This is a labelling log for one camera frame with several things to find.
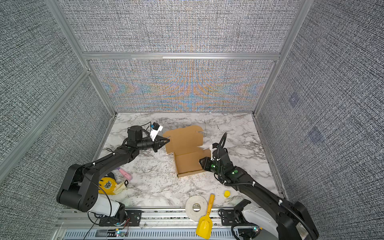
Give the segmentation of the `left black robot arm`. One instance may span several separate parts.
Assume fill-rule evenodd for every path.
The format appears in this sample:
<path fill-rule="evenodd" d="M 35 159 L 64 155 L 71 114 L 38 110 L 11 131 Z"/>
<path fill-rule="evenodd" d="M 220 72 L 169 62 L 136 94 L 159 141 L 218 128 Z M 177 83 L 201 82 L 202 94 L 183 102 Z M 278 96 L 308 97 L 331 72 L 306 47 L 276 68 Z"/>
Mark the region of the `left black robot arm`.
<path fill-rule="evenodd" d="M 143 126 L 129 127 L 127 138 L 110 154 L 92 163 L 71 165 L 57 194 L 57 202 L 81 212 L 95 214 L 100 220 L 99 226 L 125 224 L 128 220 L 125 205 L 111 200 L 102 189 L 100 180 L 118 167 L 133 161 L 141 151 L 157 152 L 169 143 L 170 139 L 158 135 L 162 129 L 158 123 L 152 123 L 149 131 Z"/>

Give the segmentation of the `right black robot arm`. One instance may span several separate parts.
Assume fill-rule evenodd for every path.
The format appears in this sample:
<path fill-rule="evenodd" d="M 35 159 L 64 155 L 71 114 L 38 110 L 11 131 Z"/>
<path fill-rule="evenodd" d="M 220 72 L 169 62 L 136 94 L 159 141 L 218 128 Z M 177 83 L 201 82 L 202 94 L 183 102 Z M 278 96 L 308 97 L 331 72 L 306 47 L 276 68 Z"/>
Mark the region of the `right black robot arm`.
<path fill-rule="evenodd" d="M 246 195 L 250 201 L 236 208 L 251 225 L 262 227 L 279 240 L 317 240 L 319 232 L 307 208 L 300 202 L 291 203 L 254 180 L 244 169 L 234 166 L 226 150 L 199 160 L 203 170 L 218 175 L 226 187 Z"/>

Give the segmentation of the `brown cardboard box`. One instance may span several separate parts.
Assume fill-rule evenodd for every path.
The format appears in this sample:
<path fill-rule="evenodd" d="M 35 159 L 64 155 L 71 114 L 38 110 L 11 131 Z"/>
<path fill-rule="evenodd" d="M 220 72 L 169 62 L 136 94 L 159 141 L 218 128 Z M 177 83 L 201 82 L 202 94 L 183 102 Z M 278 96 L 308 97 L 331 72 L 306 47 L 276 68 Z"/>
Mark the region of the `brown cardboard box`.
<path fill-rule="evenodd" d="M 170 139 L 165 145 L 167 154 L 174 154 L 178 178 L 204 172 L 200 160 L 211 156 L 210 149 L 202 149 L 204 143 L 203 128 L 189 126 L 169 130 L 163 137 Z"/>

